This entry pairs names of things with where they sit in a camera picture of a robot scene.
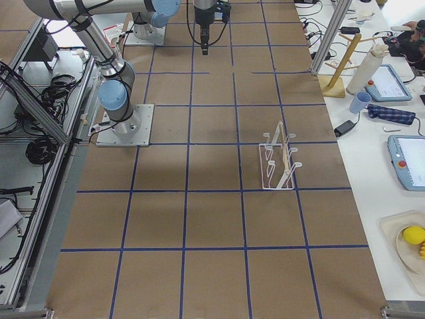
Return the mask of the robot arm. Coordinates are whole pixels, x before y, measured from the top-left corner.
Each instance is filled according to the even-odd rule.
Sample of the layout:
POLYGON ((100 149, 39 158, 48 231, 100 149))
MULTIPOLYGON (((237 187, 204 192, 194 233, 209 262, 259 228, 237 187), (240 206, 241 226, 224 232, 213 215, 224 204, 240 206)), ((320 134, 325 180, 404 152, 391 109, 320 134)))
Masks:
POLYGON ((200 27, 201 50, 204 56, 209 53, 209 47, 220 40, 230 19, 231 5, 228 1, 194 0, 195 22, 200 27), (216 41, 209 43, 210 26, 214 23, 216 14, 221 14, 224 27, 216 41))
POLYGON ((123 102, 101 102, 109 116, 111 129, 118 136, 132 136, 141 120, 134 114, 130 96, 135 72, 114 49, 93 22, 93 16, 112 13, 139 13, 141 20, 153 27, 164 27, 179 9, 180 1, 25 1, 25 5, 44 19, 63 20, 76 33, 95 58, 106 79, 98 93, 110 94, 115 86, 124 94, 123 102))

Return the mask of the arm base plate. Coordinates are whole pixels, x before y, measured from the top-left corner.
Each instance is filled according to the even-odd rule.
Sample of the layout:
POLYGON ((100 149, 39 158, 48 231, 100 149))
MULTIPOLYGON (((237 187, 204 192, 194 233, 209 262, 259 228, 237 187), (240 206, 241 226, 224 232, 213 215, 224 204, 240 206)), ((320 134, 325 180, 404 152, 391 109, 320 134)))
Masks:
POLYGON ((147 147, 150 141, 151 126, 153 121, 153 104, 134 104, 131 118, 113 126, 115 122, 107 125, 107 130, 102 129, 97 135, 96 145, 99 147, 147 147))
POLYGON ((133 47, 164 45, 166 27, 157 28, 150 24, 133 25, 133 21, 130 21, 127 29, 131 32, 127 35, 126 45, 133 47))

